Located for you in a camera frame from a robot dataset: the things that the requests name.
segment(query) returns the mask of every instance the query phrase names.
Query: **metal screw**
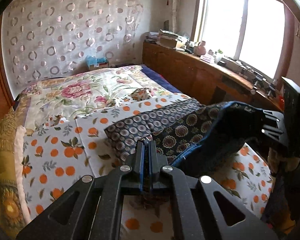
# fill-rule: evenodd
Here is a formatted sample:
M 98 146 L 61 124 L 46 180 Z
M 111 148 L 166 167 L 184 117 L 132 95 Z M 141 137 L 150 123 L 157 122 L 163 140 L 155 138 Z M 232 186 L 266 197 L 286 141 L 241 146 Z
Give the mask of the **metal screw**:
M 88 182 L 92 181 L 92 177 L 90 175 L 85 175 L 81 179 L 84 183 L 88 183 Z
M 201 182 L 204 183 L 204 184 L 209 184 L 209 183 L 212 181 L 212 179 L 211 179 L 209 176 L 202 176 L 202 177 L 200 178 L 200 180 L 201 180 Z
M 128 165 L 123 165 L 123 166 L 120 167 L 120 170 L 121 170 L 121 171 L 130 171 L 130 166 L 128 166 Z
M 165 166 L 162 167 L 162 170 L 165 171 L 165 172 L 170 172 L 170 171 L 172 171 L 172 167 L 169 166 L 169 165 L 165 165 Z

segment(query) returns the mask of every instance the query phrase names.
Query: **window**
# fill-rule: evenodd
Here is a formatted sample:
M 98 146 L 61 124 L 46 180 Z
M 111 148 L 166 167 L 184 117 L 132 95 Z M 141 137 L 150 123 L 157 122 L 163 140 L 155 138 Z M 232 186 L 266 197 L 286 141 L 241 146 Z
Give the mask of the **window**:
M 273 79 L 282 50 L 280 0 L 206 0 L 200 40 Z

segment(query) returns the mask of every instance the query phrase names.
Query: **black bracket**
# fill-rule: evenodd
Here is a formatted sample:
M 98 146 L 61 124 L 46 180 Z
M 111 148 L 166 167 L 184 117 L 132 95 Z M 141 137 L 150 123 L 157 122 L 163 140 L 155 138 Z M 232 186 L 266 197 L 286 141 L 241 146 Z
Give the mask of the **black bracket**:
M 168 165 L 154 141 L 107 176 L 82 177 L 17 236 L 17 240 L 119 240 L 124 195 L 168 195 L 174 238 L 277 239 L 276 234 L 209 176 L 199 179 Z

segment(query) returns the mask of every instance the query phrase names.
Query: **blue bedsheet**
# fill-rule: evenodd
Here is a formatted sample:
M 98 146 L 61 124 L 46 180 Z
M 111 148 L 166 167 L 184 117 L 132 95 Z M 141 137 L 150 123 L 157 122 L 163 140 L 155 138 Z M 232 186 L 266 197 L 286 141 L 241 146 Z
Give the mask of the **blue bedsheet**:
M 182 93 L 180 90 L 172 86 L 168 81 L 166 81 L 160 74 L 148 68 L 146 65 L 142 64 L 142 72 L 146 74 L 153 81 L 157 82 L 160 86 L 164 87 L 166 90 L 171 93 Z

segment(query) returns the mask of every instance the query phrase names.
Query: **wooden cabinet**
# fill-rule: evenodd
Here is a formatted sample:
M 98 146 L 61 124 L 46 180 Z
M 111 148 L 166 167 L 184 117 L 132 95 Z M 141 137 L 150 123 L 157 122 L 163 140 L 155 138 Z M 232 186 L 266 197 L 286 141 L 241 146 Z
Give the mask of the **wooden cabinet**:
M 260 91 L 252 95 L 252 84 L 241 76 L 216 64 L 203 62 L 195 55 L 144 42 L 142 59 L 174 87 L 202 104 L 230 99 L 281 111 L 276 99 L 269 99 Z

